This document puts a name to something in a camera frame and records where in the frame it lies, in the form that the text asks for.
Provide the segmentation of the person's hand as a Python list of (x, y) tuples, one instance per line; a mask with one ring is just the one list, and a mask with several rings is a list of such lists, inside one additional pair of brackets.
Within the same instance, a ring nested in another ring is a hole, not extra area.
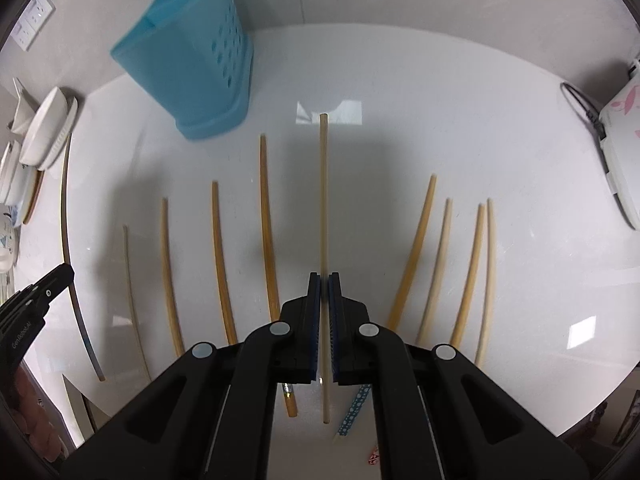
[(18, 399), (18, 408), (13, 414), (14, 420), (28, 437), (37, 455), (53, 464), (64, 454), (64, 444), (46, 410), (39, 403), (29, 374), (21, 365), (14, 374), (14, 387)]

